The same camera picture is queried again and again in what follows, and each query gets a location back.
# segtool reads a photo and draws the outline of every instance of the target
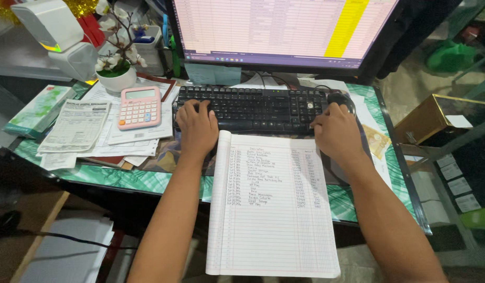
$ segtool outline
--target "tinsel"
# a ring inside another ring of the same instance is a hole
[[[98,0],[63,0],[76,18],[93,14]],[[10,10],[9,0],[0,0],[0,17],[19,25],[20,21]]]

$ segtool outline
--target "green paper box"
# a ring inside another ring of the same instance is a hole
[[[70,87],[48,85],[3,127],[3,131],[38,138],[57,118],[66,99],[72,99],[75,94]]]

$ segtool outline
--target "spreadsheet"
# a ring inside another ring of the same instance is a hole
[[[319,67],[345,61],[354,62],[353,68],[365,57],[396,3],[173,0],[183,50],[185,56],[191,56],[189,59],[248,63],[270,60]]]

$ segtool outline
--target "calculator display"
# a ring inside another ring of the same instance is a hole
[[[144,98],[155,96],[155,90],[131,91],[125,93],[126,99]]]

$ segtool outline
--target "hand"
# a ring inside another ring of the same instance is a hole
[[[347,106],[332,103],[310,124],[314,127],[316,145],[342,168],[352,161],[366,157],[356,118]]]
[[[218,120],[211,110],[208,115],[209,100],[199,102],[188,100],[176,113],[176,122],[181,129],[181,157],[202,162],[218,140]]]

